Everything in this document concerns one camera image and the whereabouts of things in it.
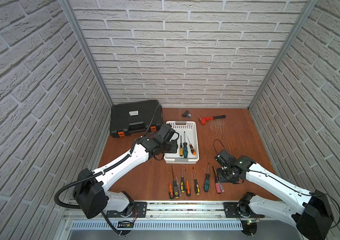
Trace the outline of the yellow handle screwdriver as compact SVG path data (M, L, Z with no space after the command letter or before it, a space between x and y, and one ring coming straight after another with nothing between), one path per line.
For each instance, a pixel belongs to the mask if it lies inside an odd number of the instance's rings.
M183 146L182 146L182 136L180 137L180 157L184 156L184 150L183 150Z

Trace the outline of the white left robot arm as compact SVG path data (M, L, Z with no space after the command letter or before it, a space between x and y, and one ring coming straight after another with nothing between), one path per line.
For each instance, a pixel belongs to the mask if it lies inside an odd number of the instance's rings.
M163 124L159 131L135 139L131 149L112 162L93 171L82 170L75 182L55 193L55 203L67 209L81 209L88 219L103 211L128 216L133 210L134 200L126 192L115 193L109 189L138 165L160 154L176 153L177 140L172 139L175 133L170 124Z

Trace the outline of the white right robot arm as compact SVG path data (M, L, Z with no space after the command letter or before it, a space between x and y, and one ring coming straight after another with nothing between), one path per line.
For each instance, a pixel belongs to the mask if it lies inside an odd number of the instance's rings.
M215 160L221 165L216 173L218 181L231 184L249 181L279 198L272 201L247 192L235 207L237 216L271 217L295 227L308 240L326 239L329 230L339 224L335 221L328 194L295 186L247 156L236 159L222 150Z

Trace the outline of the green black screwdriver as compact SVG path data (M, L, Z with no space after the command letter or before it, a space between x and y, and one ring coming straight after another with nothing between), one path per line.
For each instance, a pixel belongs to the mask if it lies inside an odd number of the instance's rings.
M183 150L184 150L184 158L188 158L188 144L187 144L187 142L186 142L186 132L184 132L184 139L185 139L185 141L183 142Z

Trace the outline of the green handle screwdriver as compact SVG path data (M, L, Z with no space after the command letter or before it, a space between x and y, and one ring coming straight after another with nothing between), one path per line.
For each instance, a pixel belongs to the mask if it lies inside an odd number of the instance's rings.
M207 173L205 175L204 191L207 193L210 189L210 164L207 167Z

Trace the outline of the pink handle screwdriver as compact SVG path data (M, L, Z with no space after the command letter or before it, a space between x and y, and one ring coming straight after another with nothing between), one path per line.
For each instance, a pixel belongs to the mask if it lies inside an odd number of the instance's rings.
M215 187L216 187L217 194L221 194L222 191L221 191L221 187L220 187L220 184L219 184L217 171L214 167L213 167L213 171L214 171Z

